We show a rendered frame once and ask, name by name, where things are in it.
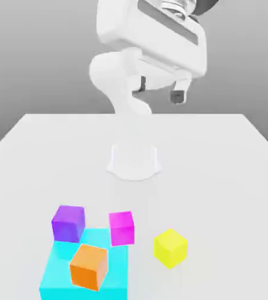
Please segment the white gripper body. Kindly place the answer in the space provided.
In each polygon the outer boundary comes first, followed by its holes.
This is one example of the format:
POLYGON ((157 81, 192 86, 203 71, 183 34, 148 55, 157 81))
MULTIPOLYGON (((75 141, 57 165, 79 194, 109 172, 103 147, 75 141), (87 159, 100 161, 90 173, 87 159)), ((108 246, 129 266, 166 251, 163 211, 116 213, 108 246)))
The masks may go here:
POLYGON ((149 0, 98 0, 97 34, 115 50, 139 49, 142 61, 176 76, 198 78, 207 71, 202 26, 149 0))

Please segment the small magenta cube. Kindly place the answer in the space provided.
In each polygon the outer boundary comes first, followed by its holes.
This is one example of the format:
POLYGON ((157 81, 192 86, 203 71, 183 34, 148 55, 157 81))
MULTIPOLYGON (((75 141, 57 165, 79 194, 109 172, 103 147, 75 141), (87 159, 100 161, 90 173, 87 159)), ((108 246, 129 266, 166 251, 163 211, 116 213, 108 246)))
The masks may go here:
POLYGON ((111 246, 135 243, 135 225, 131 211, 109 213, 111 246))

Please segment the small yellow cube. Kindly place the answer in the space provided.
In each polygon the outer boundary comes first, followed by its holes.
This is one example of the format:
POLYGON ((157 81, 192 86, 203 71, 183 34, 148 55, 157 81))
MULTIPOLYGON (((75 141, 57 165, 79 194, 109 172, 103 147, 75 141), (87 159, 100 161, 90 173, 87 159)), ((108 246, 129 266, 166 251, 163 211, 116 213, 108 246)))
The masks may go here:
POLYGON ((188 241, 174 229, 167 229, 154 238, 154 256, 168 269, 185 260, 188 241))

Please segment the small purple cube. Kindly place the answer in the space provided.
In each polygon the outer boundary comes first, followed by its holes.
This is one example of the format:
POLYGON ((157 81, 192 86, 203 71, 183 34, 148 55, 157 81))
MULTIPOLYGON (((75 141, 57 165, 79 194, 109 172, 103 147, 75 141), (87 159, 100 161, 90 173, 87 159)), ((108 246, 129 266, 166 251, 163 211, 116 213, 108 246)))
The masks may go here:
POLYGON ((85 229, 85 210, 60 205, 51 221, 55 241, 79 243, 85 229))

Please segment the small orange cube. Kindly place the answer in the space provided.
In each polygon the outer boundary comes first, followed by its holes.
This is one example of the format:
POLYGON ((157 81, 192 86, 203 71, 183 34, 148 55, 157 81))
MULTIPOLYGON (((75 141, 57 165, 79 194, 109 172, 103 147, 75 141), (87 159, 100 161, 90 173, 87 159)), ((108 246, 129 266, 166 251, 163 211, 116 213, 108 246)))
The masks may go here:
POLYGON ((88 244, 80 245, 70 261, 73 285, 99 291, 108 273, 108 250, 88 244))

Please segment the large cyan box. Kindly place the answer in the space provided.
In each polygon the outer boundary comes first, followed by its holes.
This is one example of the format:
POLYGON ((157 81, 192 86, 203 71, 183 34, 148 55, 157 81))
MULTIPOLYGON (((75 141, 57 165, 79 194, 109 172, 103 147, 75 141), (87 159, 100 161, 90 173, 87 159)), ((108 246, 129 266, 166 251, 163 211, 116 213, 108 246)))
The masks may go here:
POLYGON ((128 247, 112 247, 108 228, 85 229, 79 243, 55 241, 39 292, 41 300, 128 300, 128 247), (108 250, 108 273, 99 291, 71 282, 69 264, 81 244, 108 250))

